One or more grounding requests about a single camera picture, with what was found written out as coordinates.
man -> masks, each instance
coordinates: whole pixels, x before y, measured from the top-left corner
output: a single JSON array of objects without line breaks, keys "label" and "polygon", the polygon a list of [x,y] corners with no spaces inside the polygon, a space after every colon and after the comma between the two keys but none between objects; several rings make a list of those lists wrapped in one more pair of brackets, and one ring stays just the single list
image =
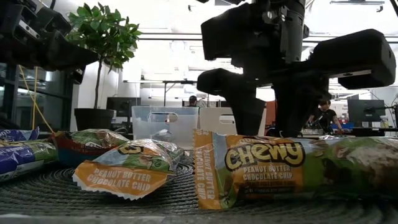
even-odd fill
[{"label": "man", "polygon": [[330,123],[333,122],[337,125],[339,131],[342,131],[340,122],[338,122],[337,114],[334,110],[329,109],[330,100],[322,100],[319,103],[319,108],[308,119],[309,123],[319,123],[324,133],[333,133]]},{"label": "man", "polygon": [[190,96],[189,97],[189,107],[196,107],[198,104],[198,98],[196,96]]}]

computer monitor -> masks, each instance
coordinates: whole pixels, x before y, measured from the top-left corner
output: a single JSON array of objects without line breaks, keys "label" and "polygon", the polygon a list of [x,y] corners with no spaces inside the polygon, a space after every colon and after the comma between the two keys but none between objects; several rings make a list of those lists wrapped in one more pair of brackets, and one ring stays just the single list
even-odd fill
[{"label": "computer monitor", "polygon": [[350,122],[378,122],[386,115],[384,100],[347,100]]},{"label": "computer monitor", "polygon": [[118,117],[128,117],[131,107],[140,105],[141,98],[138,97],[108,97],[106,109],[115,110]]}]

plant pot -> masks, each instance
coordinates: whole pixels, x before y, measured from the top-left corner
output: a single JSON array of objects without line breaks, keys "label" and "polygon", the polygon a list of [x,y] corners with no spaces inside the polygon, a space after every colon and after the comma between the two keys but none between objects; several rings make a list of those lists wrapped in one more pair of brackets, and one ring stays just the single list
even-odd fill
[{"label": "plant pot", "polygon": [[76,108],[75,118],[77,130],[109,129],[111,127],[113,110]]}]

round woven mat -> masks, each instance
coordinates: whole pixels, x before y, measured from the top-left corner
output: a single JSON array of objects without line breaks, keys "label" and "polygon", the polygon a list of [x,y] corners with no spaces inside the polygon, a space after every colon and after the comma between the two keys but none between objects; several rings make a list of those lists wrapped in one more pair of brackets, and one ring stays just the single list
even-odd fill
[{"label": "round woven mat", "polygon": [[269,223],[398,223],[393,205],[338,201],[239,202],[221,211],[199,210],[194,192],[192,159],[183,160],[178,175],[143,199],[130,201],[84,192],[72,182],[73,169],[46,170],[0,185],[0,215],[136,216],[203,215],[262,216]]}]

granola bar wrapper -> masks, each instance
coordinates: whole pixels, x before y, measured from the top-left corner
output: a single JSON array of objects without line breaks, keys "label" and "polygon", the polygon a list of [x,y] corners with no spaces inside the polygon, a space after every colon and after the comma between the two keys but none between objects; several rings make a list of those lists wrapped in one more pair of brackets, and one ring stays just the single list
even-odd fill
[{"label": "granola bar wrapper", "polygon": [[35,130],[0,129],[0,141],[28,141],[36,140],[39,136],[39,127]]},{"label": "granola bar wrapper", "polygon": [[29,174],[56,160],[55,146],[46,140],[0,141],[0,182]]},{"label": "granola bar wrapper", "polygon": [[73,181],[82,190],[109,192],[136,200],[175,177],[184,150],[153,139],[129,141],[80,164]]},{"label": "granola bar wrapper", "polygon": [[283,139],[194,132],[200,208],[238,199],[398,198],[398,139]]},{"label": "granola bar wrapper", "polygon": [[122,135],[107,129],[86,129],[73,133],[59,131],[52,136],[62,164],[77,167],[109,150],[128,142]]}]

